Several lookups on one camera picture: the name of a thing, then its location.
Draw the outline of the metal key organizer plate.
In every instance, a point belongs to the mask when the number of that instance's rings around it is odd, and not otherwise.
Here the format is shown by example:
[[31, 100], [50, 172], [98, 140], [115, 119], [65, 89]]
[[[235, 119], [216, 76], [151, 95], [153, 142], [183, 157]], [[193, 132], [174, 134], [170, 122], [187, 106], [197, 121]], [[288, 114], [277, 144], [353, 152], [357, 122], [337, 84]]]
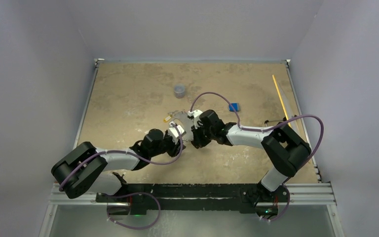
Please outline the metal key organizer plate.
[[193, 133], [191, 128], [193, 127], [193, 120], [188, 117], [186, 111], [174, 111], [172, 113], [172, 120], [181, 125], [186, 134], [183, 136], [183, 140], [190, 142], [193, 140]]

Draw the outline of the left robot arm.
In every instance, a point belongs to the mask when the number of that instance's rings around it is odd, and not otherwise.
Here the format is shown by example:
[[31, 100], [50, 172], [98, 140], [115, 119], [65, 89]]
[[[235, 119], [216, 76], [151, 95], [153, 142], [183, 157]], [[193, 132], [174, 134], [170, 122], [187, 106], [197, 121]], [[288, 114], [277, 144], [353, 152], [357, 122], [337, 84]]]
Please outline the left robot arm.
[[86, 192], [108, 194], [116, 202], [127, 197], [126, 181], [116, 170], [140, 170], [148, 164], [163, 165], [153, 157], [168, 154], [175, 162], [185, 148], [186, 131], [174, 125], [162, 132], [151, 129], [148, 134], [125, 150], [106, 150], [83, 142], [59, 160], [51, 174], [59, 183], [59, 190], [74, 199]]

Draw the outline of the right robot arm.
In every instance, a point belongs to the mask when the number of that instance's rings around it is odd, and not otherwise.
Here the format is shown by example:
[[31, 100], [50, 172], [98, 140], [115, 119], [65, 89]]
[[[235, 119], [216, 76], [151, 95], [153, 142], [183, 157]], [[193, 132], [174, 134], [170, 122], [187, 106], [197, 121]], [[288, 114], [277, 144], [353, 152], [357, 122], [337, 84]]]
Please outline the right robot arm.
[[273, 127], [239, 126], [235, 122], [224, 123], [213, 110], [188, 112], [193, 122], [192, 145], [203, 148], [211, 141], [227, 146], [249, 146], [263, 149], [272, 163], [272, 168], [259, 182], [257, 194], [269, 201], [277, 189], [294, 177], [311, 155], [310, 145], [287, 124]]

